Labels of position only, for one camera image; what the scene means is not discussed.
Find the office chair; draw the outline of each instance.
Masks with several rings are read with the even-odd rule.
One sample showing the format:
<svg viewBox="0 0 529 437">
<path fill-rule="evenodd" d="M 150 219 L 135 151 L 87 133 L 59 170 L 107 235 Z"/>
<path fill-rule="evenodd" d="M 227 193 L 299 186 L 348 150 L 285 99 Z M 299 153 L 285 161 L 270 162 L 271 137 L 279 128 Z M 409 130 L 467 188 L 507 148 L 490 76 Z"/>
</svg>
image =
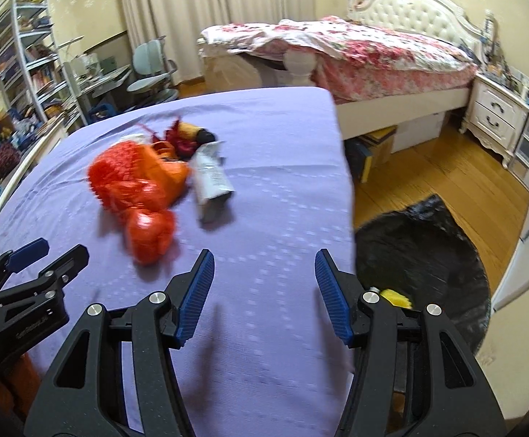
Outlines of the office chair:
<svg viewBox="0 0 529 437">
<path fill-rule="evenodd" d="M 166 85 L 172 83 L 172 74 L 178 70 L 177 65 L 171 59 L 166 60 L 164 65 L 163 40 L 164 36 L 159 39 L 153 39 L 141 44 L 135 49 L 133 54 L 133 67 L 137 74 L 152 75 L 152 77 L 142 78 L 133 82 L 127 87 L 127 92 L 133 94 L 149 94 L 146 105 L 155 103 L 165 103 L 176 100 L 179 92 L 172 88 L 166 88 Z"/>
</svg>

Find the drawer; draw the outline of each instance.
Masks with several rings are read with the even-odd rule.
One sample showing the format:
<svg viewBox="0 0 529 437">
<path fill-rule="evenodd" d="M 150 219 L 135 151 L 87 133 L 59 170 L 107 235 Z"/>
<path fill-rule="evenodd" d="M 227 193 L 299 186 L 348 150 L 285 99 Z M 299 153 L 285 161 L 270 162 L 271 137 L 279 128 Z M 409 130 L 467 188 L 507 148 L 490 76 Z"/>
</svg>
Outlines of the drawer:
<svg viewBox="0 0 529 437">
<path fill-rule="evenodd" d="M 518 128 L 525 121 L 525 110 L 487 84 L 479 83 L 476 101 L 504 119 L 513 128 Z"/>
<path fill-rule="evenodd" d="M 509 123 L 479 103 L 476 103 L 473 108 L 471 123 L 481 128 L 505 149 L 509 148 L 513 135 L 516 132 Z"/>
</svg>

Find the white headboard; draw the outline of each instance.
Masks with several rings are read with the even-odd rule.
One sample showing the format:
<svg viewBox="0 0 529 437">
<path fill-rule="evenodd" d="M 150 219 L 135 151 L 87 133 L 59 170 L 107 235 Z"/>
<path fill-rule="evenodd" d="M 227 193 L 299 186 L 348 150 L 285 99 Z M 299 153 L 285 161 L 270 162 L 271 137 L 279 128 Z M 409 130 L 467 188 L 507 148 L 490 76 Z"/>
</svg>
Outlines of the white headboard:
<svg viewBox="0 0 529 437">
<path fill-rule="evenodd" d="M 368 26 L 424 34 L 455 46 L 463 40 L 477 55 L 481 52 L 481 30 L 450 0 L 364 0 L 350 17 Z"/>
</svg>

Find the floral blanket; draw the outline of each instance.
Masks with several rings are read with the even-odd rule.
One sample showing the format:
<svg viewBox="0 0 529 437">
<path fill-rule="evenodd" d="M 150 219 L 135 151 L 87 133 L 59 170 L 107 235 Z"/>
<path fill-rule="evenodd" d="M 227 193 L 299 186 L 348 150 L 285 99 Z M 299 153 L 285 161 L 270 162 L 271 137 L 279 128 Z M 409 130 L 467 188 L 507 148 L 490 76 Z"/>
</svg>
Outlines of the floral blanket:
<svg viewBox="0 0 529 437">
<path fill-rule="evenodd" d="M 313 80 L 338 101 L 414 94 L 461 87 L 476 66 L 444 41 L 391 29 L 347 23 L 282 20 L 278 25 L 229 24 L 205 29 L 204 57 L 246 53 L 282 60 L 292 49 L 321 55 Z"/>
</svg>

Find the bed frame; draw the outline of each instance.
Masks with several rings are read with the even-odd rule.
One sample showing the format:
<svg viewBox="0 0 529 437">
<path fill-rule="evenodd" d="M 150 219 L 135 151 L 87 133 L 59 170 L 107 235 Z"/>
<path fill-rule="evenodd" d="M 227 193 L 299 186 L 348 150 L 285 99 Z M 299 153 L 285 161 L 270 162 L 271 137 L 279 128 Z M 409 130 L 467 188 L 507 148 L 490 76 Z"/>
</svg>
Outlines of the bed frame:
<svg viewBox="0 0 529 437">
<path fill-rule="evenodd" d="M 364 0 L 348 17 L 359 24 L 423 34 L 456 46 L 464 42 L 482 60 L 481 30 L 468 21 L 464 9 L 450 0 Z M 205 42 L 198 42 L 202 53 Z M 310 76 L 318 62 L 315 54 L 299 51 L 284 55 L 286 71 L 275 71 L 258 58 L 225 51 L 222 56 L 203 59 L 206 84 L 214 92 L 313 86 Z M 469 92 L 468 88 L 456 88 L 343 103 L 337 106 L 342 138 L 467 106 Z"/>
</svg>

